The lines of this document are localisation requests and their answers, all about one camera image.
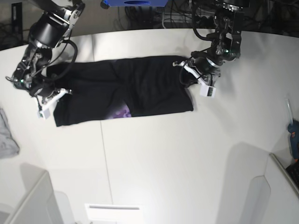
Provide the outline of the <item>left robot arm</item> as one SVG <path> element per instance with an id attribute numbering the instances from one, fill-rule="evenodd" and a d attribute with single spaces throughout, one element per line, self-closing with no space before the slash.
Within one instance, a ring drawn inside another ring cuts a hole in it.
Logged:
<path id="1" fill-rule="evenodd" d="M 213 33 L 202 36 L 197 27 L 197 10 L 200 6 L 214 9 Z M 191 57 L 180 65 L 179 81 L 185 88 L 202 81 L 204 84 L 214 86 L 221 77 L 221 66 L 231 62 L 241 54 L 241 32 L 244 20 L 243 9 L 249 7 L 248 0 L 192 0 L 192 29 L 194 34 L 202 41 L 211 43 L 207 49 L 193 51 Z"/>

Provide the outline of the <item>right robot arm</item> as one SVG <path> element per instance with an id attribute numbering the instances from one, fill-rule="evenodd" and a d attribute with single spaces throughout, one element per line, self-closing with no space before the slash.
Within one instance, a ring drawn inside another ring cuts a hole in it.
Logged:
<path id="1" fill-rule="evenodd" d="M 51 0 L 33 0 L 31 3 L 42 9 L 43 14 L 30 28 L 28 46 L 22 60 L 7 80 L 35 99 L 42 97 L 42 101 L 37 102 L 38 112 L 45 116 L 51 104 L 72 93 L 71 90 L 55 87 L 55 81 L 68 73 L 77 58 L 78 48 L 70 36 L 85 4 L 80 0 L 74 0 L 68 6 L 60 6 Z M 44 76 L 42 71 L 54 62 L 52 50 L 62 43 L 74 48 L 72 61 L 60 74 Z"/>

